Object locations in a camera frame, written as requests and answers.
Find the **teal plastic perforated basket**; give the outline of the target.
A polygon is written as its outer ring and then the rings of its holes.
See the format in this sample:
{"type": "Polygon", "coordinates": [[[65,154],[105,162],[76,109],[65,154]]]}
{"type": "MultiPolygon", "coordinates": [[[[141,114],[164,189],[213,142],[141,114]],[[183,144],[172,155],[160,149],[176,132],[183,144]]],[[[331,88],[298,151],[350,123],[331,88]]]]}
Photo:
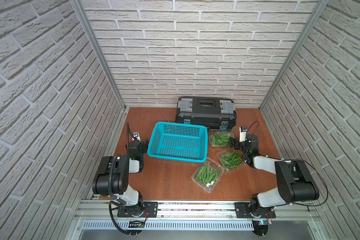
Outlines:
{"type": "Polygon", "coordinates": [[[157,122],[147,154],[162,160],[203,163],[208,154],[208,129],[200,125],[157,122]]]}

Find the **clear clamshell container with peppers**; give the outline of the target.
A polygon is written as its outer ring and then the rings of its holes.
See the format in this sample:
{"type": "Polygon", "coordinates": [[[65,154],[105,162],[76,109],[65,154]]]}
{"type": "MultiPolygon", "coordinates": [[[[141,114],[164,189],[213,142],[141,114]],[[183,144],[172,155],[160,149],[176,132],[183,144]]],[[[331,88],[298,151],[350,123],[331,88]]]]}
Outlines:
{"type": "Polygon", "coordinates": [[[192,175],[192,180],[204,191],[211,193],[220,181],[225,169],[216,161],[207,158],[192,175]]]}

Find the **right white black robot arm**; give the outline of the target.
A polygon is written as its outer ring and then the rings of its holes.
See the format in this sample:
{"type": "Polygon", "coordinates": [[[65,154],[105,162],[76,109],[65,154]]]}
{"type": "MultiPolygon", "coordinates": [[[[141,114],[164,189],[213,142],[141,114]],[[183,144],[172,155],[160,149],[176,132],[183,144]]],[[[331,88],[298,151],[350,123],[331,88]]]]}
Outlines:
{"type": "Polygon", "coordinates": [[[318,200],[319,189],[302,160],[280,160],[259,154],[259,141],[255,135],[241,133],[230,138],[230,147],[242,151],[242,160],[249,167],[276,176],[277,187],[254,194],[248,204],[237,207],[245,218],[275,218],[274,207],[295,202],[318,200]]]}

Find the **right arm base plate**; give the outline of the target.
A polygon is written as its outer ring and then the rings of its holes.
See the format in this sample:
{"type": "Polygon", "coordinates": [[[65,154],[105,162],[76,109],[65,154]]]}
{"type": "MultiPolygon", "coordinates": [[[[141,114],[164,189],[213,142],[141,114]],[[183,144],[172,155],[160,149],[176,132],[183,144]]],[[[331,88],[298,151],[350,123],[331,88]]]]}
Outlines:
{"type": "Polygon", "coordinates": [[[275,210],[272,207],[264,208],[251,202],[235,202],[234,207],[238,219],[276,218],[275,210]]]}

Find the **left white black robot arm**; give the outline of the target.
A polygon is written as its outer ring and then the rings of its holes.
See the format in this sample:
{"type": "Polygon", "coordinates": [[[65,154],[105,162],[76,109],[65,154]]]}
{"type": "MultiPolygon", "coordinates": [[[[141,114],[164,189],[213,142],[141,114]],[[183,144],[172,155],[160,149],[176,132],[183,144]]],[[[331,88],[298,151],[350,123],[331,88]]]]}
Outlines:
{"type": "Polygon", "coordinates": [[[129,174],[143,171],[143,144],[135,140],[129,142],[126,148],[126,155],[101,159],[92,182],[92,191],[96,195],[110,197],[120,210],[133,217],[139,217],[144,212],[143,197],[129,185],[129,174]]]}

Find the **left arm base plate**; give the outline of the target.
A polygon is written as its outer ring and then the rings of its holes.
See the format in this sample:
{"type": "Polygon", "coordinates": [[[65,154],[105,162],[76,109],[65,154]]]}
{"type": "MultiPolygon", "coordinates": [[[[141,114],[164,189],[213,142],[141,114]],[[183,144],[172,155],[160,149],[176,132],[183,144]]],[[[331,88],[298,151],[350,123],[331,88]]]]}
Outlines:
{"type": "Polygon", "coordinates": [[[144,203],[127,206],[127,207],[119,207],[117,217],[118,218],[156,218],[158,212],[158,202],[152,201],[144,201],[144,203]]]}

